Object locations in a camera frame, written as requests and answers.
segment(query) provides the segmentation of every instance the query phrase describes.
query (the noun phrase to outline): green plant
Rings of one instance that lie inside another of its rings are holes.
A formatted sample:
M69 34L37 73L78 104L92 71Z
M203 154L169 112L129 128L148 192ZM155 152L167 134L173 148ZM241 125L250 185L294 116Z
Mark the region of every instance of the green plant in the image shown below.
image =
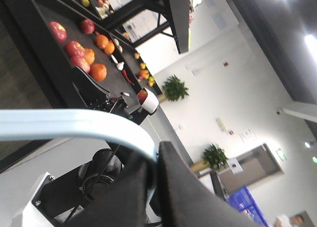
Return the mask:
M224 150L211 144L203 153L204 164L209 163L211 168L219 170L221 166L227 164L228 158L224 154Z
M169 76L162 86L166 98L170 101L177 101L179 98L184 99L189 96L188 88L185 87L185 82L181 82L178 77Z

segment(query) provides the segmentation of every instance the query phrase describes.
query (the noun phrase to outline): black cable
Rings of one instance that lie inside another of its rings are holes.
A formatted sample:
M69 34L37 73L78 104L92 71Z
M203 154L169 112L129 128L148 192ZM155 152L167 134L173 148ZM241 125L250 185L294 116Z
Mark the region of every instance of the black cable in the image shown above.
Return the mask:
M117 145L116 148L113 149L112 154L110 155L110 157L108 158L103 170L98 174L98 176L96 177L96 180L94 182L92 182L90 184L90 186L88 186L88 189L85 193L85 195L80 199L79 203L74 207L74 209L70 212L69 216L66 218L66 220L64 221L63 224L65 224L66 222L68 222L68 220L74 215L74 213L76 212L76 210L78 209L78 207L80 206L80 203L87 197L88 193L91 191L91 188L94 187L94 185L96 184L96 182L99 180L100 176L104 173L104 171L106 170L108 164L110 163L111 159L113 158L113 156L115 155L115 153L118 151L120 145Z

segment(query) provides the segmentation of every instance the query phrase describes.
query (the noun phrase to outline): black motor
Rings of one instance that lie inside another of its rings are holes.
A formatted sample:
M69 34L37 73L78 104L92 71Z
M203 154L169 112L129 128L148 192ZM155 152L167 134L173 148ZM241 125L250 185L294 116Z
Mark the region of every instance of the black motor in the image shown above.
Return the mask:
M102 195L121 172L121 161L117 156L109 160L111 155L111 149L101 149L90 162L44 185L38 198L41 212L53 219Z

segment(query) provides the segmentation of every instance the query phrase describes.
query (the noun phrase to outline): potted plant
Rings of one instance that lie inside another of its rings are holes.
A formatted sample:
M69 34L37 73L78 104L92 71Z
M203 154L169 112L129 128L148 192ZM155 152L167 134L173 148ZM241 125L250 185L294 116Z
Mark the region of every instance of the potted plant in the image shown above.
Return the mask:
M211 144L210 147L203 152L202 159L191 165L191 169L193 172L199 172L206 168L219 170L222 166L227 164L227 160L228 158L224 154L224 150Z
M184 99L189 96L187 93L188 88L185 87L185 82L182 82L178 77L169 76L162 86L163 96L159 99L160 102L164 100L178 101L180 98Z

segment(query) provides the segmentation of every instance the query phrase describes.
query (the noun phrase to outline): blue crate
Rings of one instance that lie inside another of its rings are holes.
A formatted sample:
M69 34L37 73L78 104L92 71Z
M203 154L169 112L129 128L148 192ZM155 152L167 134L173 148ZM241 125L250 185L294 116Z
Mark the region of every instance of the blue crate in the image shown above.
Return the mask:
M259 209L246 186L243 186L239 191L230 195L227 202L233 208L248 216L251 220L259 223L260 225L266 227L269 226L262 211Z
M247 186L243 186L240 190L230 195L227 202L238 211L242 211L255 204L255 201L251 196Z

